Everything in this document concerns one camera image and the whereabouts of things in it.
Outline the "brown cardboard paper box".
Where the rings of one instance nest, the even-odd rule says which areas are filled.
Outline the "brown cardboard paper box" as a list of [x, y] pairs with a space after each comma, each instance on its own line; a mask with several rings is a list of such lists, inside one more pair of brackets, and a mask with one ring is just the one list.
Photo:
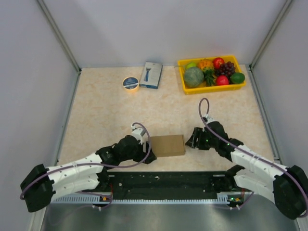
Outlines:
[[185, 155], [183, 135], [152, 136], [151, 149], [156, 157], [174, 157]]

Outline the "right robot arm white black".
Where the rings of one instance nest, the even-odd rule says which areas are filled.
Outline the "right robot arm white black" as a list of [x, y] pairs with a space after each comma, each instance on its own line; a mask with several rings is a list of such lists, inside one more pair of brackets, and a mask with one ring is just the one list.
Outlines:
[[235, 165], [224, 179], [229, 190], [248, 189], [273, 202], [289, 219], [308, 213], [308, 178], [304, 170], [294, 165], [286, 167], [256, 154], [243, 142], [230, 138], [217, 121], [206, 127], [195, 127], [186, 146], [215, 151]]

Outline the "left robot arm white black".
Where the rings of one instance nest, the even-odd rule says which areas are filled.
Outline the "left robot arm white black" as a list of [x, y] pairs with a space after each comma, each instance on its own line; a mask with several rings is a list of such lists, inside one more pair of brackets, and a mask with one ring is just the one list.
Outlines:
[[127, 135], [118, 143], [68, 164], [53, 167], [39, 164], [22, 181], [21, 200], [32, 213], [71, 193], [103, 192], [109, 186], [107, 171], [118, 168], [127, 160], [133, 160], [137, 165], [153, 162], [156, 156], [152, 144]]

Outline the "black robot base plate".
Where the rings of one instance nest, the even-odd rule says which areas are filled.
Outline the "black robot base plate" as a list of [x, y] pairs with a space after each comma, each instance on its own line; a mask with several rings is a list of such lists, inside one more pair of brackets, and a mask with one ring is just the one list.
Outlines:
[[103, 183], [85, 192], [108, 192], [121, 199], [189, 195], [214, 198], [218, 193], [242, 192], [228, 171], [107, 172], [104, 176]]

